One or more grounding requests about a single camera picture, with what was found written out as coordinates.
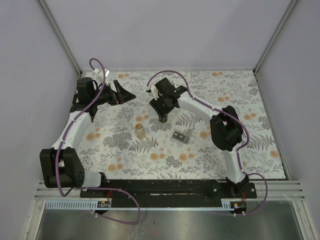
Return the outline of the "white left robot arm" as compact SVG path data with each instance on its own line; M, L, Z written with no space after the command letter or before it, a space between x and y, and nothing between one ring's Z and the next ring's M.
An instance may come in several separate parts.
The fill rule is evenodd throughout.
M98 198L107 195L109 186L101 172L86 171L78 156L78 148L86 130L93 122L98 106L125 104L136 96L125 90L117 80L115 89L98 84L90 77L77 80L76 94L68 122L59 139L49 149L39 154L44 184L47 188L90 188Z

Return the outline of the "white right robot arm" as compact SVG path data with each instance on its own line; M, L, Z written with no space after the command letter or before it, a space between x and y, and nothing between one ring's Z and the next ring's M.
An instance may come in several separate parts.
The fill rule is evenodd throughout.
M153 99L149 104L156 111L161 123L167 122L168 114L174 108L187 110L209 122L212 142L222 151L226 164L228 194L233 198L243 195L249 177L242 170L237 151L245 127L239 122L235 109L230 105L216 109L204 100L192 96L188 87L175 87L167 78L147 86L146 91L152 93Z

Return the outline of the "grey weekly pill organizer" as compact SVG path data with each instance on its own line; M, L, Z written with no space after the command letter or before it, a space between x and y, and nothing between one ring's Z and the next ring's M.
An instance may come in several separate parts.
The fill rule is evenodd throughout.
M192 132L193 132L193 130L190 128L185 133L180 132L180 131L175 131L172 135L172 138L179 141L179 142L187 144L190 140Z

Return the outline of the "green pill bottle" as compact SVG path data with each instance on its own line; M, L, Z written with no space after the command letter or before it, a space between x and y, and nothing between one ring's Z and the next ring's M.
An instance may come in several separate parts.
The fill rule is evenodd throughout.
M160 115L158 116L158 119L159 119L159 121L160 121L161 123L166 123L166 122L168 121L168 117L167 117L166 114L160 114Z

